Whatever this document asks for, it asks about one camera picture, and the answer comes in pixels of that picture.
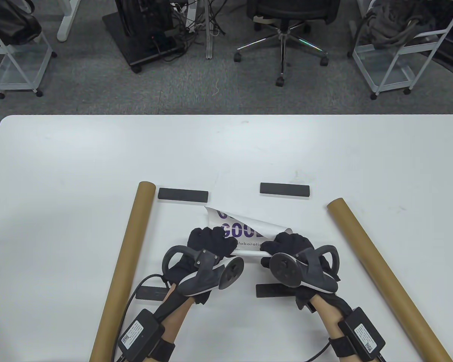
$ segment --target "floor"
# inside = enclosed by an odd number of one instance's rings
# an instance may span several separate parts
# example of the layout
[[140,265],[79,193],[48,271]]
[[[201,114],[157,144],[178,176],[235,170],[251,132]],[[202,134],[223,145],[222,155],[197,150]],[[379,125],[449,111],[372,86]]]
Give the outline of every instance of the floor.
[[[312,23],[306,38],[330,52],[328,67],[297,46],[287,51],[285,86],[275,86],[278,43],[245,51],[234,49],[269,34],[255,33],[244,0],[230,0],[218,15],[226,31],[215,38],[214,59],[193,45],[173,63],[155,62],[133,74],[106,32],[101,17],[114,12],[113,0],[82,0],[67,42],[58,43],[60,9],[37,2],[37,17],[59,58],[42,81],[42,98],[9,92],[0,100],[0,120],[10,114],[450,114],[453,74],[432,62],[409,96],[387,92],[375,101],[352,59],[346,58],[348,21],[358,20],[356,0],[343,0],[337,20]],[[417,55],[420,65],[425,58]]]

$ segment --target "wrist strap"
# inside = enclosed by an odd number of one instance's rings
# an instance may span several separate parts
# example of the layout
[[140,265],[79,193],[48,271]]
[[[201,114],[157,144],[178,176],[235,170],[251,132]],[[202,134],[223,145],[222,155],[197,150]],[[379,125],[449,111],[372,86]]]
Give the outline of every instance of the wrist strap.
[[174,350],[174,343],[166,342],[163,338],[158,341],[156,347],[148,357],[158,362],[168,362]]
[[311,313],[315,313],[316,309],[311,304],[310,300],[315,295],[319,295],[323,300],[325,300],[331,306],[336,307],[337,309],[339,309],[341,311],[342,316],[344,318],[346,318],[349,314],[352,313],[352,308],[340,296],[337,296],[334,293],[322,293],[321,291],[314,291],[312,289],[309,289],[309,291],[311,291],[311,295],[308,295],[307,297],[303,296],[303,297],[306,297],[305,299],[308,300],[307,302],[305,301],[304,298],[296,297],[296,303],[297,303],[297,307],[299,309],[302,309],[306,305],[306,307],[311,311]]
[[168,317],[171,313],[173,313],[176,309],[181,307],[184,302],[188,300],[189,297],[185,297],[181,295],[176,290],[174,290],[168,298],[156,309],[153,316],[154,318],[161,323]]
[[356,354],[356,350],[347,336],[330,339],[330,345],[337,357],[349,357]]

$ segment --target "cardboard tube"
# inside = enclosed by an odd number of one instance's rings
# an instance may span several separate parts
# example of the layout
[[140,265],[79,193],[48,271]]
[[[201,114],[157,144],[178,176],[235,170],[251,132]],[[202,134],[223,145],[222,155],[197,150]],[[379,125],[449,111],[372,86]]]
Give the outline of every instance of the cardboard tube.
[[344,199],[332,201],[327,208],[421,358],[425,362],[453,362]]
[[137,187],[89,362],[111,360],[119,324],[130,297],[155,191],[156,186],[145,181],[140,182]]

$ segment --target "gloved hand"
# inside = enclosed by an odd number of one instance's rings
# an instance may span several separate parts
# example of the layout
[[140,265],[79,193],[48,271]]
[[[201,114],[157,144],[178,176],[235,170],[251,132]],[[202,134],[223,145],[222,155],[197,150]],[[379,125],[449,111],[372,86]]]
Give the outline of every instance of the gloved hand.
[[[237,248],[237,244],[237,239],[233,236],[225,238],[225,231],[220,226],[217,226],[213,229],[210,229],[209,227],[206,227],[203,230],[200,228],[194,229],[190,233],[187,246],[197,251],[206,249],[217,255],[219,262],[224,257],[231,255],[233,250]],[[171,284],[178,284],[185,276],[188,276],[197,270],[197,267],[195,267],[195,260],[190,256],[183,255],[180,261],[166,272],[164,277]],[[200,295],[195,295],[195,302],[204,304],[209,296],[209,291]]]
[[[306,248],[313,248],[313,245],[308,238],[304,238],[299,234],[287,234],[285,232],[278,234],[275,237],[275,240],[265,241],[260,246],[261,251],[268,252],[270,255],[281,252],[293,257]],[[323,271],[332,276],[335,281],[340,280],[337,274],[332,271],[329,262],[324,256],[320,256],[319,261]],[[269,268],[270,258],[262,258],[260,263],[263,267]],[[320,294],[320,292],[305,286],[297,287],[296,303],[299,309],[302,309],[306,305],[309,309],[311,309],[311,311],[315,310],[310,305],[309,300],[311,300],[316,294]]]

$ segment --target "gray bag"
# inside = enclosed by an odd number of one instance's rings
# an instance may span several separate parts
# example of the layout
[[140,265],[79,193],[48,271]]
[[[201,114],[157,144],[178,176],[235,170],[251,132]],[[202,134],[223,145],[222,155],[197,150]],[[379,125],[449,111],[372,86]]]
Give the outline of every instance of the gray bag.
[[423,0],[376,0],[357,28],[360,40],[375,49],[398,47],[419,33],[433,31],[435,18]]

